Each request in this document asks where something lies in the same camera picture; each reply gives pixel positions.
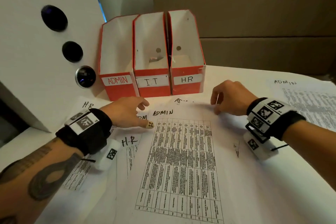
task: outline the camera lens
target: camera lens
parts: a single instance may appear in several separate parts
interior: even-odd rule
[[[41,10],[42,19],[53,31],[62,32],[68,26],[68,19],[63,13],[63,11],[56,6],[53,5],[46,5]]]
[[[76,83],[82,88],[90,88],[96,81],[96,73],[89,66],[80,67],[75,75]]]
[[[66,60],[72,63],[80,61],[83,57],[82,47],[73,41],[68,41],[63,45],[62,53]]]

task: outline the arm tattoo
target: arm tattoo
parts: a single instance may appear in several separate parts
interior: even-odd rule
[[[15,216],[9,216],[0,219],[0,224],[17,224],[17,220]]]
[[[38,162],[41,158],[47,155],[51,148],[47,145],[42,146],[36,151],[32,152],[23,159],[10,164],[7,168],[0,173],[0,184],[14,180],[17,176],[22,174],[26,169],[30,168],[33,164]]]
[[[74,153],[69,159],[63,162],[45,167],[30,181],[28,194],[37,201],[49,198],[59,189],[80,160],[81,157],[77,153]]]

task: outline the orange box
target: orange box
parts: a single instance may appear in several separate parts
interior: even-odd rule
[[[165,14],[142,14],[133,23],[134,73],[140,96],[170,96]]]
[[[190,10],[168,12],[168,41],[173,95],[203,92],[206,65]]]
[[[99,77],[111,101],[139,96],[133,71],[133,21],[138,16],[115,17],[101,27]]]

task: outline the forearm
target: forearm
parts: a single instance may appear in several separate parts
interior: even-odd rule
[[[82,157],[55,138],[3,172],[0,223],[34,223]]]
[[[282,137],[336,191],[336,133],[299,121]]]

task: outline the hand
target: hand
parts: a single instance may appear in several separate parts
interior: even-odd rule
[[[145,110],[145,106],[149,106],[149,103],[143,97],[124,97],[100,109],[110,117],[112,124],[119,128],[154,128],[153,122],[137,117],[137,107]]]
[[[256,100],[240,82],[226,80],[212,90],[210,103],[215,106],[215,114],[227,112],[236,116],[246,115],[247,108]]]

